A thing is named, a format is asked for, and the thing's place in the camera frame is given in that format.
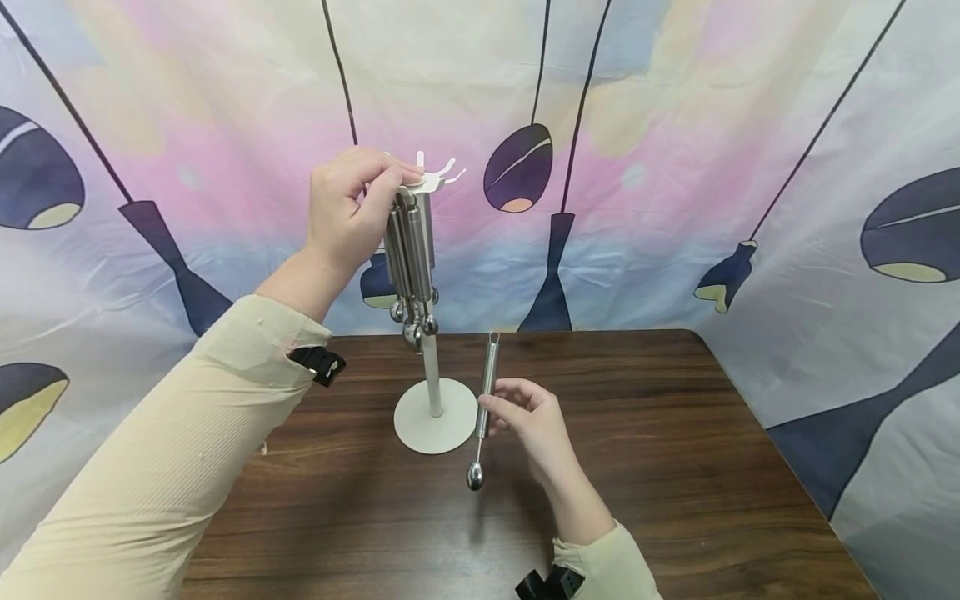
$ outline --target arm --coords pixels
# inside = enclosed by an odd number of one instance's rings
[[[274,300],[236,302],[84,466],[0,597],[176,597],[240,469],[310,387],[286,349],[329,335]]]
[[[577,600],[661,600],[633,536],[613,520],[579,468],[559,491],[548,491],[557,521],[553,562],[586,579]]]
[[[577,600],[661,600],[634,538],[580,467],[557,397],[525,379],[500,379],[495,392],[480,397],[491,435],[514,429],[523,442],[557,522],[554,564],[585,578]]]
[[[351,149],[311,177],[304,248],[240,299],[87,462],[0,576],[0,598],[175,598],[244,464],[313,373],[287,358],[376,250],[418,167]],[[357,198],[369,185],[366,200]]]

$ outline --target metal scoop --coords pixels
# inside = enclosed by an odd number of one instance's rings
[[[496,381],[496,357],[500,351],[500,334],[497,331],[490,332],[490,338],[487,341],[487,362],[483,369],[483,384],[480,394],[492,394],[493,382]],[[483,467],[480,465],[480,451],[483,449],[483,439],[490,432],[490,412],[480,407],[477,411],[477,423],[473,430],[473,435],[477,438],[477,458],[470,463],[467,469],[467,486],[474,492],[483,487]]]

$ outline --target fabric backdrop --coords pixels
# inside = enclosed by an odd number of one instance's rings
[[[694,329],[885,597],[960,589],[952,0],[0,9],[0,568],[358,143],[467,169],[443,331]]]

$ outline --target black wrist strap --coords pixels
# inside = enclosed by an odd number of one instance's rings
[[[520,600],[569,600],[584,581],[580,573],[554,564],[546,581],[536,570],[530,571],[516,587],[516,595]]]
[[[331,352],[323,346],[294,348],[287,354],[287,357],[312,371],[314,373],[313,380],[325,388],[330,387],[337,375],[347,368],[347,361],[344,360],[343,356]]]

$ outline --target wooden table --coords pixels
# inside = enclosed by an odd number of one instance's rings
[[[480,386],[486,335],[441,336]],[[400,336],[336,339],[348,369],[254,456],[197,549],[183,598],[497,600],[545,574],[554,528],[512,435],[406,449],[396,400],[422,379]],[[709,350],[682,330],[505,334],[500,376],[561,399],[584,469],[666,600],[876,598]]]

